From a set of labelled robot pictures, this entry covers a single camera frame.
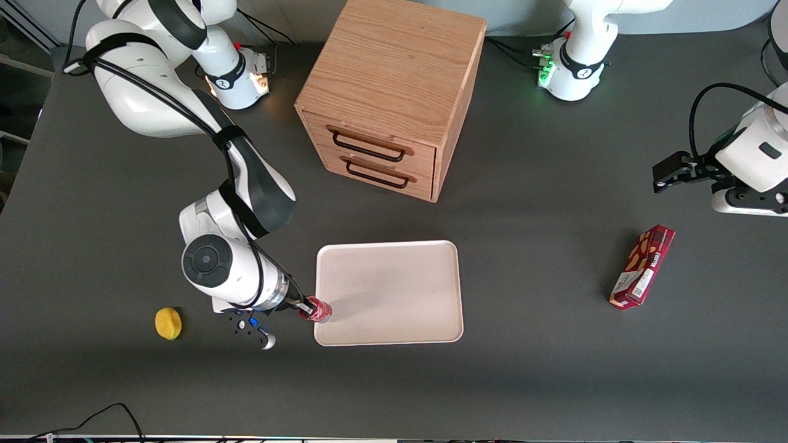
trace yellow sponge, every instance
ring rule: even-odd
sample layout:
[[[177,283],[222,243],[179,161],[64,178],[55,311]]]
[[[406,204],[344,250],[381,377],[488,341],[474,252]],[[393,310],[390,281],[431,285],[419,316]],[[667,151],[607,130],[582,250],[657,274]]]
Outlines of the yellow sponge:
[[[156,332],[158,335],[173,341],[180,335],[180,315],[171,307],[163,307],[156,313]]]

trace black cable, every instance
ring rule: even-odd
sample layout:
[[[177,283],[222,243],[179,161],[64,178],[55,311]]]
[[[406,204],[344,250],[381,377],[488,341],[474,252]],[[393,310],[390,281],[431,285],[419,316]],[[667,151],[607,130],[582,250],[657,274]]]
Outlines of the black cable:
[[[255,22],[254,22],[254,21],[252,21],[252,20],[251,20],[251,18],[250,18],[248,15],[246,15],[246,14],[244,14],[244,13],[241,13],[241,15],[243,15],[243,17],[244,17],[244,18],[246,18],[246,19],[247,19],[247,21],[248,21],[249,23],[251,23],[251,25],[252,25],[252,26],[254,26],[255,28],[257,28],[257,30],[258,30],[258,31],[260,31],[260,33],[261,33],[261,34],[263,34],[263,35],[264,35],[264,36],[265,36],[265,37],[268,39],[268,41],[269,41],[269,42],[271,42],[271,44],[272,44],[272,45],[276,46],[276,45],[278,45],[278,44],[279,44],[279,43],[277,43],[276,41],[274,41],[274,39],[272,39],[270,35],[266,34],[266,32],[265,32],[265,31],[263,31],[263,30],[262,30],[262,29],[261,29],[261,28],[260,28],[260,27],[259,27],[259,26],[258,26],[258,25],[255,23]]]
[[[559,38],[559,37],[561,36],[561,33],[563,33],[564,31],[566,31],[566,30],[567,30],[567,28],[569,28],[569,25],[570,25],[570,24],[573,24],[573,23],[574,23],[574,18],[573,18],[572,20],[569,20],[569,23],[565,24],[565,25],[563,26],[563,28],[559,29],[559,30],[558,30],[558,31],[557,31],[555,34],[553,34],[552,38],[553,38],[553,39],[557,39],[557,38]]]
[[[107,70],[110,73],[113,73],[120,78],[128,81],[131,84],[139,87],[143,91],[148,92],[149,94],[153,95],[157,99],[161,100],[167,106],[173,108],[177,111],[180,115],[186,117],[189,121],[191,121],[194,125],[200,128],[203,132],[207,135],[214,137],[216,135],[216,131],[214,131],[205,121],[197,117],[190,109],[188,109],[183,103],[179,102],[175,97],[172,97],[170,93],[162,90],[158,86],[148,82],[147,80],[130,73],[128,70],[121,68],[114,63],[111,63],[103,58],[96,58],[95,65],[98,67]]]
[[[493,45],[504,47],[504,48],[510,50],[511,52],[516,53],[516,54],[523,54],[523,55],[529,55],[529,56],[531,55],[531,51],[529,51],[529,50],[518,49],[518,48],[513,47],[512,45],[504,43],[504,42],[502,42],[500,40],[492,39],[491,37],[485,37],[485,40],[487,40],[488,42],[492,43]]]
[[[128,417],[134,423],[134,429],[137,431],[137,436],[139,437],[140,440],[142,440],[143,439],[142,428],[139,427],[139,423],[137,422],[137,419],[134,417],[134,414],[132,414],[132,412],[128,409],[128,406],[126,406],[123,403],[112,403],[110,406],[107,406],[106,408],[103,408],[101,411],[98,411],[98,412],[95,412],[95,413],[91,414],[91,416],[87,417],[77,427],[64,427],[64,428],[60,428],[60,429],[56,429],[56,430],[48,430],[47,432],[42,432],[41,434],[35,435],[33,437],[30,437],[30,438],[26,438],[24,441],[25,442],[27,442],[27,441],[34,441],[34,440],[36,440],[38,438],[41,438],[41,437],[43,437],[43,436],[45,436],[47,434],[58,434],[58,433],[65,432],[65,431],[78,430],[82,426],[85,426],[85,424],[87,424],[87,422],[91,421],[95,416],[102,414],[104,411],[112,408],[113,406],[120,406],[126,411],[126,414],[128,414]]]
[[[503,53],[505,56],[507,56],[507,58],[512,60],[514,63],[517,63],[520,66],[525,66],[526,68],[533,68],[533,65],[529,65],[528,63],[525,63],[524,61],[518,60],[514,55],[509,54],[509,52],[506,50],[506,47],[499,46],[500,42],[498,42],[497,40],[485,39],[485,41],[490,43],[490,44],[492,44],[494,47],[498,48],[498,50],[500,50],[501,53]]]
[[[776,87],[780,87],[780,82],[778,82],[775,76],[772,75],[771,71],[769,71],[769,67],[766,65],[766,48],[769,47],[770,43],[771,43],[771,39],[766,40],[766,43],[764,43],[764,47],[760,48],[760,67],[764,69],[764,73],[766,74],[767,77],[769,77],[769,80],[771,80],[771,82]]]
[[[260,254],[265,256],[269,262],[273,263],[273,265],[279,270],[279,272],[281,272],[284,275],[284,277],[287,278],[288,281],[293,284],[293,288],[295,288],[295,291],[298,293],[298,297],[301,300],[301,303],[303,303],[305,298],[303,295],[303,291],[301,291],[301,287],[298,286],[298,282],[295,280],[295,278],[293,278],[292,274],[284,270],[284,268],[280,266],[280,264],[276,260],[274,260],[273,257],[271,257],[268,254],[268,252],[266,252],[263,248],[261,248],[259,244],[255,243],[255,248],[260,252]]]
[[[266,23],[263,23],[262,21],[260,21],[260,20],[258,20],[258,19],[256,19],[256,18],[254,18],[253,16],[251,16],[251,15],[249,15],[249,14],[245,13],[244,11],[242,11],[242,10],[241,10],[241,8],[238,8],[238,9],[237,9],[237,11],[238,11],[239,13],[243,14],[243,16],[244,16],[244,17],[246,17],[248,20],[254,20],[254,21],[256,21],[256,22],[260,23],[261,25],[265,26],[266,28],[270,29],[271,31],[274,31],[274,32],[276,32],[277,34],[279,34],[279,35],[281,35],[281,36],[285,37],[285,38],[286,38],[286,39],[287,39],[287,40],[290,42],[290,44],[292,44],[292,45],[295,45],[295,44],[296,44],[296,42],[294,42],[294,41],[293,41],[293,39],[291,39],[291,38],[290,38],[290,36],[289,36],[289,35],[287,35],[287,34],[285,34],[284,32],[282,32],[282,31],[280,31],[280,30],[278,30],[278,29],[274,28],[273,26],[269,26],[268,24],[266,24]]]
[[[232,160],[230,159],[230,153],[228,152],[227,149],[223,149],[221,153],[225,156],[225,164],[227,165],[227,177],[228,177],[228,182],[230,183],[230,188],[232,189],[233,192],[235,192],[236,173],[235,171],[232,170]],[[234,211],[232,212],[232,218],[236,221],[236,224],[238,225],[238,229],[241,230],[241,233],[243,234],[243,237],[246,239],[247,243],[249,243],[249,248],[251,249],[252,255],[255,256],[255,261],[257,263],[257,272],[259,273],[259,278],[257,281],[257,292],[255,293],[255,298],[252,299],[251,302],[246,304],[230,303],[231,305],[237,307],[238,309],[248,309],[250,307],[253,307],[255,304],[257,304],[257,302],[260,300],[260,296],[262,295],[262,271],[263,271],[262,260],[260,260],[259,255],[255,254],[255,247],[257,246],[257,244],[255,243],[254,240],[251,239],[251,236],[249,236],[249,232],[246,229],[246,225],[243,224],[243,222],[238,217],[238,214],[236,214]]]
[[[692,155],[697,161],[700,161],[701,157],[700,155],[698,155],[697,146],[695,145],[695,114],[697,113],[697,107],[701,103],[703,96],[706,95],[707,92],[717,87],[726,87],[728,89],[733,89],[735,91],[743,92],[749,95],[750,97],[753,97],[754,99],[759,100],[775,108],[776,110],[782,112],[783,114],[788,114],[788,106],[781,105],[780,103],[777,103],[776,101],[768,98],[767,96],[755,92],[752,89],[749,89],[748,87],[743,87],[741,85],[732,84],[732,83],[714,83],[708,85],[707,87],[703,88],[703,90],[699,92],[698,95],[695,97],[695,101],[693,102],[692,108],[689,111],[689,149],[692,151]],[[700,171],[698,173],[698,176],[707,177],[708,175],[706,174],[705,171]]]
[[[206,74],[205,69],[203,69],[203,73],[202,74],[199,73],[199,70],[202,69],[202,68],[203,67],[200,66],[199,63],[195,66],[195,76],[202,78],[203,76],[208,75],[208,74]]]
[[[71,48],[74,46],[74,33],[76,32],[76,22],[80,19],[80,12],[82,11],[82,6],[84,6],[87,0],[80,0],[79,3],[76,5],[76,10],[74,11],[74,17],[71,19],[71,31],[69,32],[69,45],[66,47],[65,50],[65,59],[63,60],[63,72],[65,73],[65,68],[68,65],[71,65],[75,60],[69,60],[71,58]],[[83,73],[68,73],[70,76],[83,76],[90,71],[85,71]]]

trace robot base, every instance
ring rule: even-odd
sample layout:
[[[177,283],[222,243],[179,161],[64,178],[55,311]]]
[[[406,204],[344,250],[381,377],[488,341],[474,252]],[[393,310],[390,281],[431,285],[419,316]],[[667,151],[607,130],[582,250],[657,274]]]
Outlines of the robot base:
[[[566,42],[567,40],[562,37],[552,43],[542,45],[540,50],[533,52],[534,57],[540,58],[539,64],[541,66],[537,86],[547,89],[557,99],[576,102],[584,99],[599,84],[599,77],[604,65],[600,65],[596,71],[588,69],[588,76],[585,78],[575,78],[572,71],[555,56],[559,53],[556,48],[562,47]]]
[[[235,83],[225,80],[212,81],[206,76],[210,93],[219,99],[221,105],[231,110],[242,110],[254,105],[263,95],[269,93],[268,59],[248,48],[238,50],[244,59],[243,72]]]

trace wall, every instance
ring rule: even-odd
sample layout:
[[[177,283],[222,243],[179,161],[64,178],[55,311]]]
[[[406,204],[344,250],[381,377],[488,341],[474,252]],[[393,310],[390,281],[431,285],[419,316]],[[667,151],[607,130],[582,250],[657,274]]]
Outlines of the wall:
[[[25,8],[55,38],[67,40],[78,0],[11,1]],[[550,33],[571,18],[560,0],[415,1],[484,17],[491,35]],[[664,11],[618,16],[616,20],[624,34],[721,31],[762,17],[775,3],[776,0],[674,0]],[[241,9],[297,41],[324,40],[343,5],[344,0],[239,0]],[[87,0],[77,26],[77,44],[82,44],[87,30],[103,19],[95,1]],[[264,41],[240,15],[225,23],[223,28],[241,42]]]

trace white tray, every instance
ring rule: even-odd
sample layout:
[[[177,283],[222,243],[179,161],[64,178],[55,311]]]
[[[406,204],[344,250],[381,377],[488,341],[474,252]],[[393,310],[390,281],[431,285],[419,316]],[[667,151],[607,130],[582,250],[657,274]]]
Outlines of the white tray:
[[[447,240],[330,244],[318,253],[314,324],[323,346],[457,341],[463,335],[457,248]]]

